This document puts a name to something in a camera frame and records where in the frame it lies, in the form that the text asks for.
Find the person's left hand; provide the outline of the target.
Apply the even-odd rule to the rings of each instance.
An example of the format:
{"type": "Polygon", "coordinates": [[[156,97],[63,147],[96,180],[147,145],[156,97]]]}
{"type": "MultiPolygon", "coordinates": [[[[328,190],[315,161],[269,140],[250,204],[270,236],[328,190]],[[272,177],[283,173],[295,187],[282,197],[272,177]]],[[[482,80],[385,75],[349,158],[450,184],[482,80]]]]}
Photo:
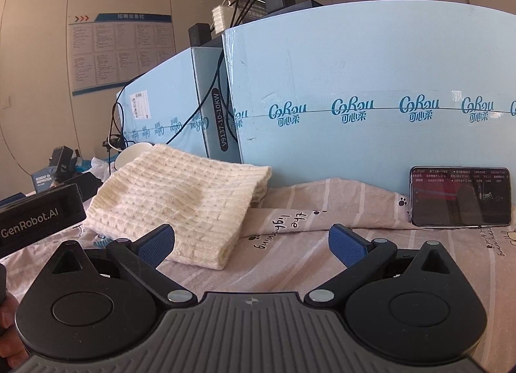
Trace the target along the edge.
{"type": "Polygon", "coordinates": [[[11,368],[17,368],[29,357],[14,322],[18,301],[10,292],[5,294],[1,304],[0,355],[11,368]]]}

